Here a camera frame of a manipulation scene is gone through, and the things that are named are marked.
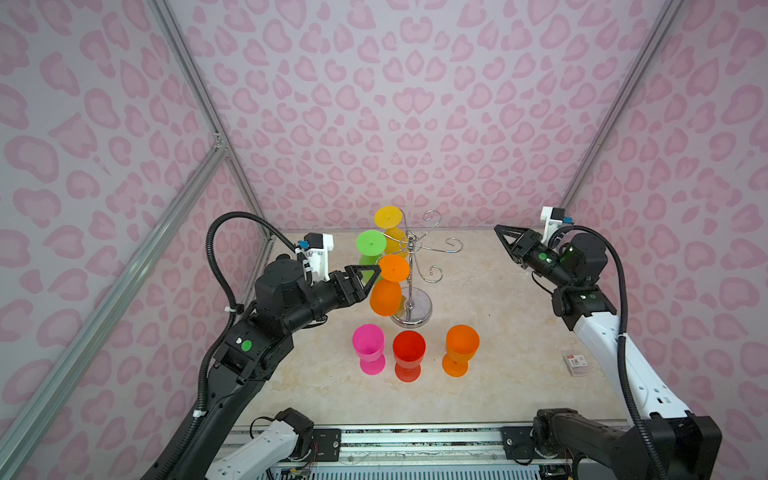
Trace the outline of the green plastic wine glass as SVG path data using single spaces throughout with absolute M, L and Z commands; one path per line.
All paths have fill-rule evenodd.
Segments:
M 356 248 L 360 253 L 360 265 L 375 265 L 384 254 L 387 239 L 377 230 L 367 230 L 360 233 L 356 239 Z

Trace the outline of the orange wine glass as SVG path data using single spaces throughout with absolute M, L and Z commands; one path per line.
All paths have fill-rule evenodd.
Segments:
M 401 283 L 410 276 L 408 262 L 397 255 L 386 255 L 378 261 L 381 269 L 370 298 L 370 306 L 379 316 L 395 315 L 403 304 Z
M 462 377 L 469 370 L 469 362 L 480 346 L 480 336 L 467 325 L 456 325 L 448 330 L 445 339 L 446 354 L 442 368 L 452 377 Z

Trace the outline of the orange wine glass front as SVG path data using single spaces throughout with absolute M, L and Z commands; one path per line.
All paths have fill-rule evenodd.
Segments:
M 370 298 L 370 306 L 379 316 L 395 315 L 403 304 L 401 283 L 410 276 L 408 262 L 397 255 L 386 255 L 378 261 L 381 269 Z

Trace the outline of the yellow plastic wine glass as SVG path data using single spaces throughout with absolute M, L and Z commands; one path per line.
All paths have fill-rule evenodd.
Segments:
M 386 239 L 384 253 L 387 255 L 407 256 L 406 233 L 400 228 L 402 222 L 403 212 L 396 206 L 382 207 L 374 215 L 374 223 Z

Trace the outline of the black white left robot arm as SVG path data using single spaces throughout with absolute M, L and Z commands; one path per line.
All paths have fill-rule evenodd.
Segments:
M 377 265 L 350 265 L 314 282 L 303 264 L 280 256 L 255 282 L 246 313 L 206 352 L 198 398 L 147 479 L 202 479 L 245 407 L 294 347 L 293 335 L 336 309 L 365 301 Z

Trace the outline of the pink plastic wine glass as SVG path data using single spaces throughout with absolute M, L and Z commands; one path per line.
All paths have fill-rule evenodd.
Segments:
M 353 333 L 352 345 L 359 359 L 360 369 L 365 374 L 375 376 L 385 369 L 386 337 L 380 327 L 374 324 L 358 327 Z

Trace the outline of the red plastic wine glass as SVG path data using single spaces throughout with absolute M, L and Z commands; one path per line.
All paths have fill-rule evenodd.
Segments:
M 410 383 L 419 378 L 426 348 L 424 337 L 416 331 L 403 331 L 395 337 L 395 374 L 400 381 Z

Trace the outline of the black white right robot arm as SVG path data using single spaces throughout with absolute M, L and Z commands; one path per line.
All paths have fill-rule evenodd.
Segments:
M 523 227 L 494 231 L 515 264 L 553 284 L 555 316 L 591 352 L 631 424 L 621 430 L 574 409 L 540 409 L 533 450 L 542 457 L 571 452 L 576 462 L 591 459 L 618 479 L 710 478 L 722 432 L 674 394 L 630 338 L 626 276 L 610 241 L 581 225 L 561 227 L 550 239 Z

